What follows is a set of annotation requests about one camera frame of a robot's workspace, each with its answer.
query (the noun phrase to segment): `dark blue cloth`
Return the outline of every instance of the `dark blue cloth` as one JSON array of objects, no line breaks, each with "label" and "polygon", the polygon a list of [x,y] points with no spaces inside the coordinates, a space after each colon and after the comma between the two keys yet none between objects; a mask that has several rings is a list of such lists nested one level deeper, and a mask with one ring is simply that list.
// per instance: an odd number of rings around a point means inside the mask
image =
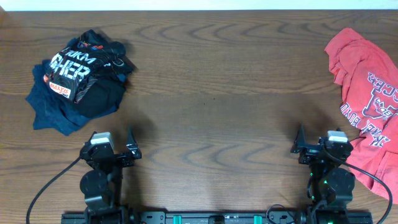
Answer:
[{"label": "dark blue cloth", "polygon": [[[26,101],[36,111],[33,129],[54,128],[68,136],[83,127],[91,118],[80,115],[69,102],[55,96],[55,93],[44,83],[43,77],[49,64],[50,60],[44,60],[41,65],[35,65],[33,68],[35,83],[26,97]],[[117,109],[116,105],[112,106],[94,118],[108,115]]]}]

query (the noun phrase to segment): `white wall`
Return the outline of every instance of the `white wall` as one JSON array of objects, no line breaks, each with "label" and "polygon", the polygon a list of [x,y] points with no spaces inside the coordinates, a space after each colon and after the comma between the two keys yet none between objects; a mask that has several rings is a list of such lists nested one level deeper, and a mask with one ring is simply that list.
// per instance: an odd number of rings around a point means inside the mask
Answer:
[{"label": "white wall", "polygon": [[398,9],[398,0],[0,0],[0,6],[6,11]]}]

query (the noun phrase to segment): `red shirt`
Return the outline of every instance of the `red shirt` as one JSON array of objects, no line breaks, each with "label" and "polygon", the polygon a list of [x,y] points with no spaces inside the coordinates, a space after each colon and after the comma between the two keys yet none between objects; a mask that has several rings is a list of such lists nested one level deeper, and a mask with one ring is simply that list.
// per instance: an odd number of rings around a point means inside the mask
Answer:
[{"label": "red shirt", "polygon": [[[398,202],[398,69],[374,43],[353,29],[338,33],[325,51],[335,83],[342,85],[341,112],[361,130],[352,140],[350,164],[368,171],[390,188]],[[383,186],[351,170],[372,192],[388,198]]]}]

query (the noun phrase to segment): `wood grain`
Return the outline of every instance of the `wood grain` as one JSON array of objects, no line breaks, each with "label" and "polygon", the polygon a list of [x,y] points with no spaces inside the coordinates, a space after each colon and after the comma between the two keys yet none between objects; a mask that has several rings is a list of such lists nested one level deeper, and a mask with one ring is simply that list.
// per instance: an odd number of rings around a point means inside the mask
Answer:
[{"label": "wood grain", "polygon": [[[118,151],[134,128],[143,158],[125,169],[123,200],[167,210],[299,207],[308,167],[289,153],[300,123],[311,141],[341,127],[324,53],[352,27],[398,61],[396,11],[10,12],[0,26],[0,222],[23,223],[40,188],[77,156],[93,131],[111,131]],[[72,37],[94,29],[127,47],[138,71],[118,112],[65,137],[32,130],[25,101],[32,68]],[[79,162],[37,201],[32,223],[84,210]],[[377,221],[387,201],[356,182],[350,208]],[[398,207],[385,223],[398,222]]]}]

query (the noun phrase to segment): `thin wire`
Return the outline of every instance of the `thin wire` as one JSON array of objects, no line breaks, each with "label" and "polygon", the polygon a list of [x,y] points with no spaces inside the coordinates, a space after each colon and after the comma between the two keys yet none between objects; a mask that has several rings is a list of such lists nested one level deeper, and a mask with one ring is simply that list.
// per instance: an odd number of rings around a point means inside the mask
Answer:
[{"label": "thin wire", "polygon": [[36,203],[37,199],[40,197],[40,195],[43,193],[43,191],[49,187],[50,184],[52,184],[52,182],[54,182],[55,180],[57,180],[62,174],[64,174],[66,171],[68,171],[70,168],[72,168],[77,162],[79,162],[79,160],[81,159],[81,157],[79,156],[79,158],[77,158],[75,161],[73,161],[67,168],[65,168],[63,171],[61,171],[61,173],[57,174],[54,178],[52,178],[46,185],[44,185],[44,187],[37,193],[36,197],[33,198],[33,201],[30,203],[29,208],[27,209],[27,213],[26,213],[26,224],[30,224],[29,218],[30,218],[30,212],[33,209],[33,205]]},{"label": "thin wire", "polygon": [[273,222],[273,221],[269,218],[269,211],[270,211],[273,207],[275,207],[275,206],[280,206],[280,207],[282,207],[282,208],[290,215],[290,217],[293,218],[293,221],[290,222],[290,223],[288,223],[288,224],[294,223],[294,221],[295,221],[294,215],[292,215],[283,205],[281,205],[281,204],[273,204],[273,205],[271,205],[271,207],[268,208],[268,210],[267,210],[267,212],[266,212],[266,218],[268,218],[268,220],[269,220],[272,224],[276,224],[276,223]]},{"label": "thin wire", "polygon": [[387,206],[387,210],[386,210],[386,212],[384,212],[384,215],[383,215],[383,216],[380,218],[380,220],[377,222],[377,224],[382,224],[382,223],[384,222],[384,220],[387,218],[387,216],[388,216],[388,214],[390,213],[390,210],[391,210],[391,208],[392,208],[392,193],[391,193],[390,188],[389,188],[381,179],[378,179],[378,178],[375,177],[374,175],[372,175],[372,174],[366,172],[365,170],[362,170],[362,169],[360,169],[360,168],[358,168],[358,167],[356,167],[356,166],[354,166],[354,165],[351,165],[351,164],[349,164],[349,163],[343,162],[343,161],[341,161],[340,159],[337,159],[336,157],[332,156],[327,150],[325,150],[325,153],[326,153],[326,155],[327,155],[331,160],[333,160],[333,161],[335,161],[335,162],[338,162],[338,163],[340,163],[340,164],[343,164],[343,165],[345,165],[345,166],[348,166],[348,167],[350,167],[350,168],[352,168],[352,169],[354,169],[354,170],[360,171],[361,173],[363,173],[363,174],[365,174],[365,175],[367,175],[367,176],[373,178],[375,181],[379,182],[379,184],[381,184],[381,185],[386,189],[386,191],[387,191],[387,193],[388,193],[388,206]]}]

